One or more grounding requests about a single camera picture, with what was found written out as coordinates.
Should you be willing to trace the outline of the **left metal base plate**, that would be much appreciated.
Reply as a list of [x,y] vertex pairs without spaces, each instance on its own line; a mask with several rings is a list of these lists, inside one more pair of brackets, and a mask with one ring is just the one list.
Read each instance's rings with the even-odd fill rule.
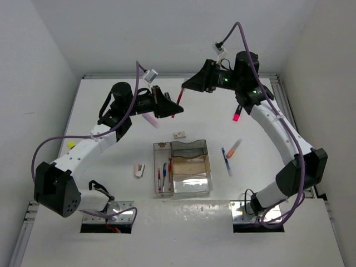
[[133,201],[112,201],[109,202],[104,211],[91,211],[96,214],[84,213],[83,224],[131,224],[134,220],[136,211]]

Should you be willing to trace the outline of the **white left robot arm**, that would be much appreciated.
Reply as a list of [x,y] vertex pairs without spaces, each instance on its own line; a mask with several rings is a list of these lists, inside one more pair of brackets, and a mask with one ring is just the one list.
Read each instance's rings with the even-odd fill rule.
[[152,112],[156,118],[182,113],[159,86],[131,89],[127,82],[114,84],[98,115],[97,124],[87,138],[81,138],[63,156],[51,163],[42,162],[34,172],[34,199],[62,217],[75,211],[104,216],[114,197],[95,180],[87,189],[77,184],[85,170],[109,147],[117,143],[132,125],[131,117]]

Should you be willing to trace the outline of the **clear transparent tray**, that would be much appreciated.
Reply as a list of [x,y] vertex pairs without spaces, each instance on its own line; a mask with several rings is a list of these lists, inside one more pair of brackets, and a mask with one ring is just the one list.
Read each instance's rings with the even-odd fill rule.
[[208,197],[213,190],[211,173],[173,175],[175,199]]

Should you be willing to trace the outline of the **red gel pen clear cap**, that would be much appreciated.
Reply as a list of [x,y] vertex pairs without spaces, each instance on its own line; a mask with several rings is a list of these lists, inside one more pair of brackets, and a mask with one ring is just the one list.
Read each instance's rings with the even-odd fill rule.
[[176,104],[177,104],[177,105],[180,104],[181,99],[182,99],[182,95],[183,95],[184,91],[185,91],[185,89],[184,89],[184,88],[181,88],[180,93],[179,93],[178,98],[177,98],[177,101],[176,101]]

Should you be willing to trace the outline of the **red gel pen in tray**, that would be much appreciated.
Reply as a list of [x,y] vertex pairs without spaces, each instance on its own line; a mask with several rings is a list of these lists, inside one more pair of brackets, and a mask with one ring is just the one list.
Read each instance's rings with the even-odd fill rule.
[[158,184],[158,191],[161,193],[161,169],[157,169],[157,184]]

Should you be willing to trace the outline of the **amber clear tray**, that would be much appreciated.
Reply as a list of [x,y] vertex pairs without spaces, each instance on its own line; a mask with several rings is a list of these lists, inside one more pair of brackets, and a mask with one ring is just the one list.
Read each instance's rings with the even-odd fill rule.
[[172,158],[172,173],[174,175],[197,175],[210,171],[211,168],[208,155],[200,155],[193,158]]

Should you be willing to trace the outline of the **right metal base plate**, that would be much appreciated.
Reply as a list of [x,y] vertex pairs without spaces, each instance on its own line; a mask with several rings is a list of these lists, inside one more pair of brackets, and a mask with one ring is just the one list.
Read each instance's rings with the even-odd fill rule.
[[[234,224],[254,224],[262,221],[263,212],[259,215],[254,215],[250,206],[250,201],[230,201],[231,216]],[[265,223],[268,223],[281,216],[279,205],[269,210],[263,218]]]

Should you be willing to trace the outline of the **metal base plate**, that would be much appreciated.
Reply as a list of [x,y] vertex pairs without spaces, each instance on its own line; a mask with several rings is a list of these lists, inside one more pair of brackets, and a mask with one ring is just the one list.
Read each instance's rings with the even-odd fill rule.
[[91,211],[96,214],[84,213],[83,224],[131,224],[134,220],[136,211],[133,201],[112,201],[109,202],[104,211]]
[[[254,224],[262,221],[263,212],[259,215],[254,215],[250,206],[250,201],[230,201],[231,216],[234,224]],[[263,218],[265,223],[268,223],[281,216],[279,205],[269,210]]]

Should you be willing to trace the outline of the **blue ballpoint pen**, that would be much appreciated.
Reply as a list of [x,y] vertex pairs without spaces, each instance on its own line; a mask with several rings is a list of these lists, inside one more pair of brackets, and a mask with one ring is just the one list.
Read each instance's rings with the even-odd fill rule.
[[163,179],[162,179],[162,192],[164,192],[164,190],[165,190],[166,171],[167,171],[167,162],[165,162],[165,163],[163,164],[163,169],[162,169],[162,175],[163,175]]

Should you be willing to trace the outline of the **red ballpoint pen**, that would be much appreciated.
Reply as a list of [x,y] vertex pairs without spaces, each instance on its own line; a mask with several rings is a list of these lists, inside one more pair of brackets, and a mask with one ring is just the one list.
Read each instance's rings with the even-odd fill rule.
[[171,192],[172,158],[169,158],[169,192]]

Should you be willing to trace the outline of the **orange pastel highlighter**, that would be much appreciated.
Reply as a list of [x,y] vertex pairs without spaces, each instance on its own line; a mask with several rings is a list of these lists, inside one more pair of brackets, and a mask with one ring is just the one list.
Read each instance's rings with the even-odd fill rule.
[[236,149],[239,147],[239,145],[241,144],[242,139],[238,139],[233,146],[231,147],[231,149],[229,150],[229,152],[226,154],[226,157],[229,159],[233,156],[233,154],[235,153]]

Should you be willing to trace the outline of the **grey clear tray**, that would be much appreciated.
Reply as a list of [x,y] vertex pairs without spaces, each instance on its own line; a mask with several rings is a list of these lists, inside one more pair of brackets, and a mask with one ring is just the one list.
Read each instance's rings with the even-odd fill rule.
[[171,142],[171,156],[172,157],[184,157],[193,158],[201,155],[207,155],[206,140],[196,140],[193,142]]

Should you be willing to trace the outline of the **yellow black highlighter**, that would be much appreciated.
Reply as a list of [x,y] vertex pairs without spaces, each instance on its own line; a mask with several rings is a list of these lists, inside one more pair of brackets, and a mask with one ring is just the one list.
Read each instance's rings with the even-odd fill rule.
[[72,148],[74,148],[75,146],[76,146],[76,144],[75,144],[74,142],[69,142],[69,143],[68,143],[69,149],[72,149]]

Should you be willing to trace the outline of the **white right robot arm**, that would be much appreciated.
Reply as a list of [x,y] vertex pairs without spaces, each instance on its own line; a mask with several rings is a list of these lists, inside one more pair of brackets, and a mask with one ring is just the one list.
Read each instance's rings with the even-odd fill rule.
[[259,85],[254,75],[259,69],[258,55],[239,52],[233,70],[223,70],[214,60],[206,60],[202,69],[182,84],[185,89],[212,93],[216,88],[232,90],[238,104],[266,132],[277,148],[284,167],[275,181],[254,193],[250,211],[259,215],[299,192],[321,182],[328,155],[306,142],[283,117],[273,94]]

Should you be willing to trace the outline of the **long smoky clear tray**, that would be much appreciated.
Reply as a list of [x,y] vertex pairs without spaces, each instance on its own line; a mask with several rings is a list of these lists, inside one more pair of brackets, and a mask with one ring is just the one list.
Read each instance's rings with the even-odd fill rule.
[[[154,153],[154,183],[155,183],[155,194],[157,197],[172,197],[174,195],[174,188],[173,188],[173,178],[171,174],[171,186],[172,190],[169,192],[169,158],[171,156],[171,143],[170,142],[159,142],[153,144],[153,153]],[[167,171],[166,171],[166,178],[165,178],[165,190],[162,192],[162,169],[163,164],[167,162]],[[158,191],[158,184],[157,184],[157,169],[161,169],[161,193]]]

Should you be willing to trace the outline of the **blue gel pen clear cap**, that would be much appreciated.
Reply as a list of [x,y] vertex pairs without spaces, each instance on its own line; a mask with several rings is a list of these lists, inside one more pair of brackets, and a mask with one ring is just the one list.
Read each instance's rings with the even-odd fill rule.
[[221,151],[222,151],[222,155],[223,155],[223,158],[224,158],[224,161],[225,161],[225,165],[226,165],[227,172],[228,172],[229,176],[232,177],[232,171],[231,171],[230,164],[229,164],[229,162],[228,162],[228,158],[227,158],[225,149],[222,147],[222,148],[221,148]]

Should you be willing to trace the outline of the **pink mini stapler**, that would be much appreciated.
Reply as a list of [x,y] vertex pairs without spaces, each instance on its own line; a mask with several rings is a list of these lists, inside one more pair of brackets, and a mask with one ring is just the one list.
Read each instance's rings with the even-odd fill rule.
[[144,175],[145,164],[136,164],[134,168],[134,174],[136,178],[142,178]]

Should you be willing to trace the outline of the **pink black highlighter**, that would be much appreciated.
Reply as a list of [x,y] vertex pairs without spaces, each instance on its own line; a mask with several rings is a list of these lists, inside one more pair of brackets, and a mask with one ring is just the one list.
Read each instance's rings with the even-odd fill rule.
[[240,118],[242,107],[239,105],[234,113],[233,121],[237,122]]

